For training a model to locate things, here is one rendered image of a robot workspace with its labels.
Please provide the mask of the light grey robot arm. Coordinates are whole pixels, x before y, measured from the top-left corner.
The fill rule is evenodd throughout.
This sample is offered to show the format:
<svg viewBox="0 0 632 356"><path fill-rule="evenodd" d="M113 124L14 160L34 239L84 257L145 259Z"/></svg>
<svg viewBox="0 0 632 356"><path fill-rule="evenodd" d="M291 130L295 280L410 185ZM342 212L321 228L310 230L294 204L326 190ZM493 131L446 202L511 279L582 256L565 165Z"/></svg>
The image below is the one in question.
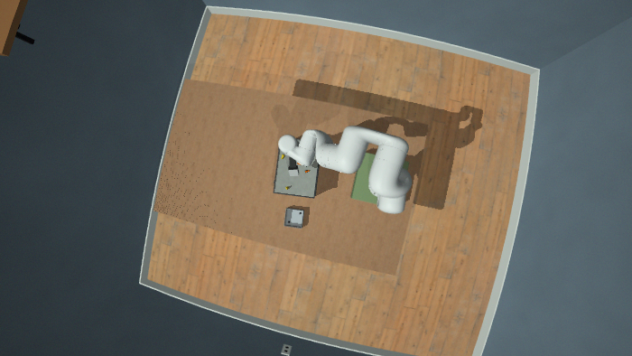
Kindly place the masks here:
<svg viewBox="0 0 632 356"><path fill-rule="evenodd" d="M329 135L320 130L309 129L303 133L300 143L294 136L284 135L278 145L289 156L290 176L299 176L296 161L303 166L310 166L315 155L322 167L341 173L355 173L363 162L368 144L378 145L369 173L369 190L377 196L377 207L379 204L378 209L381 211L391 214L404 211L412 177L403 168L409 150L409 145L403 138L367 127L347 126L339 144L330 143L333 141Z"/></svg>

